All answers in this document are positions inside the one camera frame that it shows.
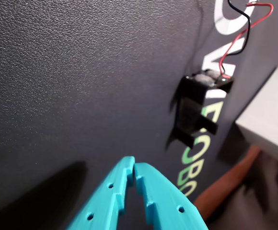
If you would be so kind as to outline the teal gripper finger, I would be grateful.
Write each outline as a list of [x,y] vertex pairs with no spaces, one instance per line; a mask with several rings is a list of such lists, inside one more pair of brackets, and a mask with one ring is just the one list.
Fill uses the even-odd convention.
[[198,209],[163,174],[147,163],[135,164],[136,188],[143,196],[146,222],[155,230],[206,230]]
[[123,157],[69,224],[69,230],[115,230],[125,213],[127,188],[133,185],[135,158]]

